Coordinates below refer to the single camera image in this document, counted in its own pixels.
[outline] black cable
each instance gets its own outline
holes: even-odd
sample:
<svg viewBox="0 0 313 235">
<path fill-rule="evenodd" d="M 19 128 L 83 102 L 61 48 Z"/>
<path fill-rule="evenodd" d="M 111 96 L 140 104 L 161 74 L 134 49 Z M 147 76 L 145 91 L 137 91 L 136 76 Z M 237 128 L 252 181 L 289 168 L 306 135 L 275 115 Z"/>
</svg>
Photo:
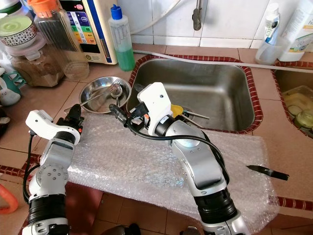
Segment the black cable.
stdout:
<svg viewBox="0 0 313 235">
<path fill-rule="evenodd" d="M 31 133 L 29 136 L 29 142 L 28 142 L 27 164 L 26 164 L 24 178 L 23 178 L 23 197 L 24 197 L 24 201 L 27 204 L 28 204 L 29 195 L 28 195 L 28 192 L 26 190 L 26 182 L 27 182 L 27 177 L 28 177 L 28 169 L 29 169 L 29 165 L 30 165 L 31 143 L 33 141 L 33 137 L 34 137 L 34 134 Z"/>
<path fill-rule="evenodd" d="M 207 139 L 203 139 L 201 137 L 198 136 L 189 136 L 189 135 L 177 135 L 177 136 L 165 136 L 165 137 L 159 137 L 159 136 L 150 136 L 150 135 L 146 135 L 143 134 L 141 132 L 139 132 L 136 128 L 133 127 L 132 125 L 132 119 L 133 117 L 131 116 L 128 120 L 127 120 L 127 126 L 130 129 L 131 132 L 133 132 L 136 135 L 139 135 L 140 137 L 149 139 L 149 140 L 153 140 L 153 141 L 173 141 L 173 140 L 181 140 L 181 139 L 187 139 L 187 140 L 195 140 L 195 141 L 200 141 L 203 142 L 207 145 L 210 146 L 216 161 L 218 162 L 218 164 L 220 165 L 220 167 L 222 168 L 222 172 L 223 172 L 223 176 L 226 180 L 226 183 L 229 183 L 229 175 L 228 172 L 225 168 L 225 163 L 224 163 L 224 159 L 223 159 L 223 155 L 220 152 L 220 150 L 211 143 L 211 141 L 207 138 Z"/>
</svg>

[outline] second sink basin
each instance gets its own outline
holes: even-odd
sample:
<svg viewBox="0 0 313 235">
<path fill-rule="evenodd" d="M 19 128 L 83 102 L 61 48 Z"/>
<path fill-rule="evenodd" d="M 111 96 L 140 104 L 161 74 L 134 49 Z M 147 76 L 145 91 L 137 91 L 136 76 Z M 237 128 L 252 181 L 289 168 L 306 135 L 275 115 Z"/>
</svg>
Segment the second sink basin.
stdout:
<svg viewBox="0 0 313 235">
<path fill-rule="evenodd" d="M 241 131 L 254 121 L 246 74 L 240 67 L 152 59 L 139 67 L 133 87 L 154 82 L 164 84 L 172 104 L 209 116 L 210 120 L 189 116 L 205 128 Z M 139 103 L 137 94 L 132 88 L 128 111 Z"/>
</svg>

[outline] green lid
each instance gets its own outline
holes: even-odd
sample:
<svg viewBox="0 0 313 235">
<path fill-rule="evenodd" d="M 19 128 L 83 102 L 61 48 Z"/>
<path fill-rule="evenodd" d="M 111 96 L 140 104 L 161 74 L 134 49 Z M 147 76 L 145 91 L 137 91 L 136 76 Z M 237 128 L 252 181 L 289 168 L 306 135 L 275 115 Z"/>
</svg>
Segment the green lid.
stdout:
<svg viewBox="0 0 313 235">
<path fill-rule="evenodd" d="M 0 19 L 0 37 L 7 37 L 29 28 L 32 21 L 27 16 L 7 16 Z"/>
</svg>

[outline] fork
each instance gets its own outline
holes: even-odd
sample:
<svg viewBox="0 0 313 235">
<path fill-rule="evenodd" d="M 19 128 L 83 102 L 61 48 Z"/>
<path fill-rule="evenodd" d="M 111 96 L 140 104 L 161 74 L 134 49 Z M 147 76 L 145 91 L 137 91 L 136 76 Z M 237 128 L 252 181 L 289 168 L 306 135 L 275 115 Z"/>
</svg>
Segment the fork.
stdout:
<svg viewBox="0 0 313 235">
<path fill-rule="evenodd" d="M 107 89 L 109 89 L 109 92 L 114 91 L 116 85 L 118 85 L 118 84 L 119 84 L 119 80 L 115 80 L 109 87 L 103 87 L 103 88 L 100 88 L 100 89 L 96 90 L 95 93 L 99 93 L 99 91 L 103 91 L 103 90 L 104 90 L 104 92 L 102 92 L 101 94 L 98 94 L 98 95 L 94 96 L 93 98 L 91 98 L 91 99 L 89 99 L 89 100 L 86 100 L 86 101 L 80 103 L 79 105 L 82 107 L 84 104 L 87 104 L 89 101 L 92 101 L 92 100 L 98 98 L 99 96 L 102 96 L 103 94 L 105 94 L 105 91 L 106 91 Z M 64 109 L 64 113 L 68 114 L 71 108 L 72 108 L 72 107 L 67 108 L 67 109 Z"/>
</svg>

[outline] tiled countertop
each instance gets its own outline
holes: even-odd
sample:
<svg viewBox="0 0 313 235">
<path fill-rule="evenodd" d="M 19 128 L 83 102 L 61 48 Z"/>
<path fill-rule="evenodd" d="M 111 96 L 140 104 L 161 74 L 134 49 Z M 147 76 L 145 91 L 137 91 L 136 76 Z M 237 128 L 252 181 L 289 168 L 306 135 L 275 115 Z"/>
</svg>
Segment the tiled countertop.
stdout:
<svg viewBox="0 0 313 235">
<path fill-rule="evenodd" d="M 255 49 L 177 47 L 161 45 L 134 45 L 134 49 L 168 54 L 228 56 L 243 62 L 254 63 Z M 307 53 L 303 61 L 313 62 L 313 53 Z M 275 81 L 270 70 L 251 68 L 264 119 L 250 135 L 264 138 L 270 167 L 290 175 L 287 182 L 272 179 L 279 196 L 313 201 L 313 140 L 304 136 L 287 119 Z M 90 75 L 80 82 L 62 81 L 54 88 L 22 87 L 22 99 L 12 107 L 3 109 L 11 117 L 11 123 L 0 139 L 0 165 L 22 168 L 27 157 L 28 127 L 25 125 L 29 111 L 44 109 L 55 120 L 64 117 L 63 110 L 78 103 L 78 95 L 86 83 L 101 76 L 118 76 L 125 80 L 131 72 L 123 72 L 117 65 L 91 64 Z M 32 153 L 42 154 L 46 140 L 33 140 Z M 2 179 L 12 180 L 2 175 Z"/>
</svg>

